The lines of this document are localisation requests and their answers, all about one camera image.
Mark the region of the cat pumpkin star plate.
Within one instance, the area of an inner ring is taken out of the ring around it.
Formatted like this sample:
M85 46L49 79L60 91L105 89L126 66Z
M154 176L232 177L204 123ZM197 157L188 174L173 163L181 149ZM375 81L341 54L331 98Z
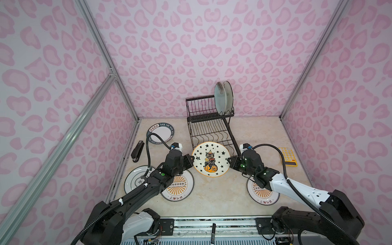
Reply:
M217 178L224 175L230 168L228 149L218 143L205 142L196 146L192 156L194 168L202 175Z

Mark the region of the white floral speckled plate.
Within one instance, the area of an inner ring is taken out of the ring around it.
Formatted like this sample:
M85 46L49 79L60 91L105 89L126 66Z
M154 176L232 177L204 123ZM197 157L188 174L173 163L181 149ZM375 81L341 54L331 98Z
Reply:
M223 87L226 93L226 108L225 108L225 115L233 113L233 106L234 106L234 94L233 89L229 81L225 81L223 83Z

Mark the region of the light blue flower plate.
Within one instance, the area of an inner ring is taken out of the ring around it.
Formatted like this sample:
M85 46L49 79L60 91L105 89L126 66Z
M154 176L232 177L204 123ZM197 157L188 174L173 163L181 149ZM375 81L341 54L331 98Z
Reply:
M214 88L214 100L217 113L224 115L226 112L227 95L221 82L217 82Z

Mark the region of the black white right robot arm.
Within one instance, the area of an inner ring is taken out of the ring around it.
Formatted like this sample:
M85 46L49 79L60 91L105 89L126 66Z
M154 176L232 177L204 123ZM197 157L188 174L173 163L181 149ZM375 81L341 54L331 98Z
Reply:
M365 222L343 192L319 190L287 176L286 163L279 153L283 172L266 167L256 152L259 146L241 145L241 153L228 159L230 167L250 177L260 188L285 195L307 207L299 211L280 207L271 217L271 229L276 233L297 231L298 242L304 232L326 237L335 245L357 245Z

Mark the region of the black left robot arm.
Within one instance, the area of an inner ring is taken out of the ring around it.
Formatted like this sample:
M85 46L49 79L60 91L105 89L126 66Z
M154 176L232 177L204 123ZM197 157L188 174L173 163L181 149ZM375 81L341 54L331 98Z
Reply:
M78 241L85 245L119 245L127 219L148 200L167 189L176 176L194 166L195 157L183 155L181 144L173 143L169 146L158 134L151 133L146 138L148 168L151 168L150 136L157 137L169 149L165 161L149 177L143 177L144 182L130 193L108 204L103 201L98 203L84 228L71 242L72 245Z

